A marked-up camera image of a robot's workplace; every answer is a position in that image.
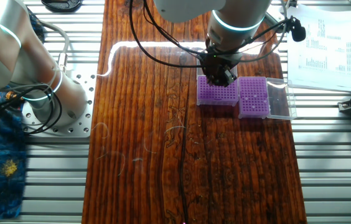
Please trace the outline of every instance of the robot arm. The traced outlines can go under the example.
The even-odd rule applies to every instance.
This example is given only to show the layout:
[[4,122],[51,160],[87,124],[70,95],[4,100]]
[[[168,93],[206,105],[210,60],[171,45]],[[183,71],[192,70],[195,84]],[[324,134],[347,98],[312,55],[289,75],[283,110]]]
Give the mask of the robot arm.
[[[208,81],[220,86],[228,86],[236,80],[230,69],[240,62],[241,54],[238,50],[254,40],[252,38],[265,19],[271,4],[271,0],[155,0],[154,2],[161,16],[171,22],[182,22],[212,11],[207,29],[207,49],[199,54],[199,60]],[[286,3],[283,0],[282,4],[285,9]],[[266,18],[273,23],[271,25],[275,25],[273,27],[275,31],[283,27],[283,32],[291,30],[293,37],[298,33],[300,37],[298,41],[305,38],[305,29],[295,18],[285,19],[280,23],[274,21],[273,17]]]
[[[56,63],[33,31],[29,13],[22,0],[0,0],[0,89],[11,86],[46,83],[58,96],[64,111],[74,116],[61,117],[58,126],[74,121],[87,105],[82,86],[68,76]],[[36,108],[48,101],[47,94],[34,90],[24,97]],[[35,110],[36,117],[47,120],[50,108]]]
[[238,47],[252,37],[264,19],[271,0],[155,0],[160,15],[184,22],[212,11],[208,37],[221,51]]

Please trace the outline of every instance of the clear plastic lid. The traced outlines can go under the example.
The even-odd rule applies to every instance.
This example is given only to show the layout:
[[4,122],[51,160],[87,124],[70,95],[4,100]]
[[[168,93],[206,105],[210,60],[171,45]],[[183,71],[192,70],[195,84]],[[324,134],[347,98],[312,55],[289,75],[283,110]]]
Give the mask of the clear plastic lid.
[[297,118],[296,98],[291,81],[278,78],[267,78],[269,115],[273,119]]

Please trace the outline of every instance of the wooden board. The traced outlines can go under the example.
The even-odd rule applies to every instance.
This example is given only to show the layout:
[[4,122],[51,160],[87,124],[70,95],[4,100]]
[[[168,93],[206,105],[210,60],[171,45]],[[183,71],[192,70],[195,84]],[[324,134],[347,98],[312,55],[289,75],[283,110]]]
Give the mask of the wooden board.
[[[238,107],[196,106],[196,69],[147,58],[129,28],[128,4],[105,4],[98,73],[109,72],[97,81],[82,223],[306,223],[290,122],[238,119]],[[178,41],[205,40],[210,14],[171,24],[149,5]],[[142,11],[142,1],[134,3],[147,50],[194,65]],[[279,56],[240,64],[238,74],[281,78]]]

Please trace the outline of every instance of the wire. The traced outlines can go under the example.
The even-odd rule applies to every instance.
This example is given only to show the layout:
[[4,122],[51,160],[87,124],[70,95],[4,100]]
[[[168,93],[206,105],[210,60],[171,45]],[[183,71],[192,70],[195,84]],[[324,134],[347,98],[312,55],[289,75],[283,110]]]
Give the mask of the wire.
[[41,86],[34,86],[26,91],[23,91],[21,94],[18,94],[15,98],[11,99],[11,100],[7,100],[4,102],[0,103],[0,112],[5,110],[6,108],[10,107],[11,105],[14,104],[14,102],[19,101],[23,96],[25,96],[26,94],[30,93],[33,90],[38,90],[39,88],[41,88]]
[[133,0],[130,0],[130,7],[129,7],[129,20],[130,20],[130,27],[131,27],[131,32],[133,33],[134,39],[136,40],[138,47],[144,52],[144,54],[146,56],[148,56],[150,59],[154,60],[157,63],[161,63],[163,65],[167,65],[170,67],[175,67],[175,68],[205,68],[205,67],[209,67],[209,66],[205,66],[205,65],[176,65],[176,64],[172,64],[172,63],[167,63],[167,62],[163,62],[155,57],[153,57],[151,54],[149,54],[145,48],[141,45],[140,41],[138,40],[135,28],[134,28],[134,22],[133,22]]
[[[53,97],[50,94],[47,94],[47,98],[53,98]],[[41,133],[43,131],[44,126],[48,125],[48,123],[51,121],[52,117],[54,116],[55,104],[53,101],[50,101],[50,102],[51,102],[51,112],[50,112],[47,120],[44,123],[42,123],[41,127],[37,128],[36,130],[34,130],[30,133],[25,133],[26,135]]]
[[172,42],[172,43],[175,44],[177,47],[179,47],[179,48],[182,49],[182,50],[185,50],[186,52],[190,52],[190,53],[192,53],[192,54],[201,54],[201,52],[198,52],[198,51],[195,51],[195,50],[191,50],[191,49],[189,49],[189,48],[187,48],[187,47],[184,47],[184,46],[180,45],[180,43],[179,43],[178,41],[175,41],[173,37],[168,36],[168,35],[166,34],[167,32],[163,32],[163,28],[160,27],[160,26],[156,23],[155,19],[153,18],[152,14],[151,14],[151,11],[149,10],[149,6],[148,6],[146,0],[144,0],[144,8],[146,9],[146,13],[148,14],[149,18],[151,19],[152,24],[156,27],[156,29],[157,29],[168,41]]
[[69,48],[69,43],[70,43],[68,34],[66,34],[66,32],[63,31],[63,29],[57,27],[56,25],[54,25],[50,22],[45,22],[45,21],[40,21],[40,22],[41,22],[41,24],[43,24],[43,26],[57,31],[65,39],[65,46],[63,47],[62,53],[67,53],[68,48]]
[[[285,20],[287,20],[287,12],[286,12],[286,5],[285,5],[285,2],[283,0],[281,0],[281,3],[282,3],[282,7],[283,7],[283,11],[284,11],[284,16],[285,16]],[[281,44],[282,40],[283,40],[283,37],[285,36],[285,33],[286,33],[286,28],[287,28],[287,25],[283,26],[283,31],[282,31],[282,35],[281,35],[281,38],[280,40],[278,41],[278,43],[265,55],[261,56],[261,57],[257,57],[257,58],[254,58],[254,59],[251,59],[251,60],[235,60],[235,59],[232,59],[232,58],[228,58],[227,56],[225,55],[221,55],[219,57],[221,58],[224,58],[226,60],[231,60],[233,62],[239,62],[239,63],[248,63],[248,62],[256,62],[258,60],[261,60],[263,58],[266,58],[267,56],[269,56],[270,54],[272,54],[275,49],[278,48],[278,46]]]
[[58,105],[59,105],[59,114],[58,114],[57,119],[56,119],[50,126],[46,127],[45,129],[42,129],[41,131],[38,131],[38,132],[36,132],[36,131],[37,131],[37,129],[36,129],[35,131],[32,131],[31,133],[28,133],[28,134],[39,134],[39,133],[43,133],[44,131],[46,131],[46,130],[52,128],[52,127],[54,127],[54,125],[56,125],[56,124],[58,123],[59,119],[60,119],[61,116],[62,116],[62,104],[61,104],[61,101],[59,100],[58,96],[57,96],[55,93],[52,93],[52,94],[53,94],[53,96],[55,97],[55,99],[57,100]]
[[[285,20],[273,25],[272,27],[269,27],[268,29],[266,29],[265,31],[263,31],[262,33],[256,35],[254,38],[246,41],[245,43],[243,43],[242,45],[240,45],[239,47],[235,48],[235,49],[232,49],[232,50],[229,50],[229,51],[226,51],[226,52],[213,52],[213,53],[205,53],[205,52],[197,52],[197,51],[194,51],[194,50],[191,50],[191,49],[188,49],[186,47],[183,47],[180,45],[180,43],[173,37],[171,36],[167,31],[165,31],[162,27],[160,27],[154,20],[150,10],[149,10],[149,7],[148,7],[148,4],[147,4],[147,1],[144,0],[144,17],[145,17],[145,20],[148,21],[148,23],[152,24],[153,26],[156,27],[156,29],[170,42],[172,42],[173,44],[175,44],[176,46],[178,46],[180,49],[182,50],[185,50],[186,52],[190,53],[190,54],[196,54],[195,57],[198,58],[198,55],[215,55],[215,56],[219,56],[221,58],[224,58],[226,60],[231,60],[231,61],[234,61],[234,62],[255,62],[255,61],[258,61],[258,60],[261,60],[267,56],[269,56],[271,53],[273,53],[275,51],[276,48],[278,48],[278,46],[280,45],[280,43],[282,42],[283,40],[283,37],[286,33],[286,28],[287,28],[287,22],[290,21],[290,19],[287,18],[287,12],[286,12],[286,6],[285,6],[285,3],[283,1],[282,2],[282,5],[283,5],[283,9],[284,9],[284,17],[285,17]],[[158,62],[158,63],[161,63],[161,64],[164,64],[164,65],[168,65],[168,66],[172,66],[172,67],[178,67],[178,68],[205,68],[205,67],[208,67],[208,66],[202,66],[202,65],[197,65],[197,66],[188,66],[188,65],[174,65],[174,64],[170,64],[170,63],[167,63],[167,62],[163,62],[163,61],[160,61],[156,58],[154,58],[152,55],[150,55],[141,45],[141,43],[139,42],[137,36],[136,36],[136,33],[135,33],[135,29],[134,29],[134,24],[133,24],[133,16],[132,16],[132,13],[133,13],[133,9],[132,9],[132,4],[133,4],[133,0],[130,0],[130,8],[129,8],[129,18],[130,18],[130,24],[131,24],[131,32],[133,33],[134,35],[134,39],[136,40],[139,48],[152,60],[154,60],[155,62]],[[248,45],[248,44],[251,44],[252,42],[254,42],[256,39],[262,37],[263,35],[265,35],[267,32],[275,29],[275,28],[279,28],[281,25],[284,25],[283,27],[283,33],[282,33],[282,36],[281,36],[281,39],[279,40],[279,42],[276,44],[276,46],[271,49],[266,55],[262,56],[262,57],[257,57],[257,58],[254,58],[252,60],[235,60],[233,58],[229,58],[229,55],[230,54],[239,54],[239,49]]]
[[246,52],[246,51],[248,51],[248,50],[255,49],[256,47],[263,46],[263,45],[267,44],[267,43],[275,36],[275,34],[276,34],[276,33],[274,32],[274,34],[273,34],[268,40],[266,40],[265,42],[263,42],[262,44],[258,44],[258,45],[254,46],[254,47],[250,47],[250,48],[248,48],[248,49],[246,49],[246,50],[243,50],[243,51],[241,51],[241,52],[239,52],[239,53],[243,53],[243,52]]

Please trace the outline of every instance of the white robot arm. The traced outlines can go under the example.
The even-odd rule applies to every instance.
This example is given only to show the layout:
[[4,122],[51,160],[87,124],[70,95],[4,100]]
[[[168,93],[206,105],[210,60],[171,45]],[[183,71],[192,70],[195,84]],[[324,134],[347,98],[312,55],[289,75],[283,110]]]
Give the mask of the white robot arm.
[[[87,105],[84,89],[65,75],[65,68],[56,63],[35,35],[22,0],[0,0],[0,89],[8,85],[20,87],[40,83],[54,90],[66,112],[57,126],[73,122],[84,112]],[[37,90],[24,98],[35,108],[48,101],[47,95]],[[50,106],[34,112],[43,122],[50,113]]]
[[160,15],[171,22],[185,22],[212,11],[208,36],[221,51],[238,47],[252,37],[271,0],[155,0]]

